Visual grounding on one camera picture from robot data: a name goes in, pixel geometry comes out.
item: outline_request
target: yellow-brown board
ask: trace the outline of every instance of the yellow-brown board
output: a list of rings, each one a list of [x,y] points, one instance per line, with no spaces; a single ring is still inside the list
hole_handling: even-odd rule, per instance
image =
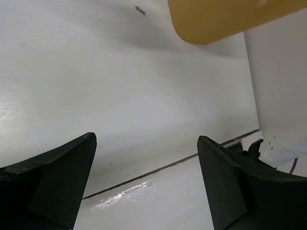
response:
[[[168,4],[178,35],[187,42],[208,44],[304,9],[307,0],[168,0]]]

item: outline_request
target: dark gap line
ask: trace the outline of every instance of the dark gap line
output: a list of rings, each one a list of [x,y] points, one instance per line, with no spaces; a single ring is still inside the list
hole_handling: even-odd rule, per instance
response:
[[[239,136],[239,137],[237,137],[237,138],[234,138],[234,139],[232,139],[232,140],[229,140],[229,141],[223,143],[222,145],[223,145],[223,146],[227,146],[227,145],[229,145],[230,143],[237,142],[239,139],[244,138],[244,137],[247,137],[247,136],[249,136],[249,135],[251,135],[251,134],[253,134],[253,133],[256,133],[256,132],[258,132],[258,131],[259,131],[259,129],[256,129],[256,130],[254,130],[254,131],[252,131],[252,132],[250,132],[250,133],[247,133],[247,134],[244,134],[244,135]],[[145,173],[145,174],[143,174],[143,175],[141,175],[141,176],[137,176],[137,177],[135,177],[135,178],[132,178],[132,179],[130,179],[130,180],[127,180],[127,181],[125,181],[125,182],[122,182],[122,183],[120,183],[120,184],[117,184],[117,185],[115,185],[115,186],[112,186],[112,187],[107,188],[107,189],[105,189],[105,190],[102,190],[102,191],[100,191],[100,192],[94,193],[94,194],[92,194],[92,195],[88,195],[88,196],[82,198],[82,200],[91,198],[91,197],[93,197],[93,196],[96,196],[96,195],[98,195],[98,194],[101,194],[101,193],[104,193],[104,192],[106,192],[106,191],[112,190],[112,189],[114,189],[114,188],[118,188],[118,187],[120,187],[120,186],[122,186],[122,185],[125,185],[125,184],[128,184],[128,183],[132,182],[132,181],[141,179],[141,178],[143,178],[143,177],[145,177],[145,176],[148,176],[148,175],[150,175],[150,174],[156,173],[156,172],[161,171],[161,170],[163,170],[163,169],[172,167],[172,166],[174,166],[174,165],[176,165],[176,164],[185,162],[185,161],[190,160],[190,159],[192,159],[192,158],[194,158],[194,157],[197,157],[197,156],[198,156],[198,153],[195,153],[195,154],[193,154],[193,155],[191,155],[191,156],[189,156],[189,157],[183,158],[183,159],[181,159],[181,160],[179,160],[179,161],[176,161],[176,162],[174,162],[174,163],[168,164],[168,165],[166,165],[166,166],[164,166],[164,167],[161,167],[161,168],[158,168],[158,169],[156,169],[156,170],[150,171],[150,172]]]

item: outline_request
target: white panel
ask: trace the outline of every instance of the white panel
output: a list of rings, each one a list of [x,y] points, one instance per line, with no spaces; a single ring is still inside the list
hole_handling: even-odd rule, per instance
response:
[[[2,0],[0,31],[0,166],[93,131],[87,196],[258,128],[243,34],[186,43],[167,0]]]
[[[198,157],[85,199],[74,230],[213,230]]]

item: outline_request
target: dark speck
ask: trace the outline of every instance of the dark speck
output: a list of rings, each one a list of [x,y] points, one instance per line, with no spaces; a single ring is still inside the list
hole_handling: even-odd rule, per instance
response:
[[[143,16],[146,14],[145,11],[143,11],[139,6],[135,6],[135,10],[143,14]]]

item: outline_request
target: gray wall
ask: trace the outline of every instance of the gray wall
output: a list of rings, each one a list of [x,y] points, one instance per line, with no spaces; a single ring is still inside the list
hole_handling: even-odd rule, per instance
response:
[[[265,137],[307,122],[307,9],[245,36]]]

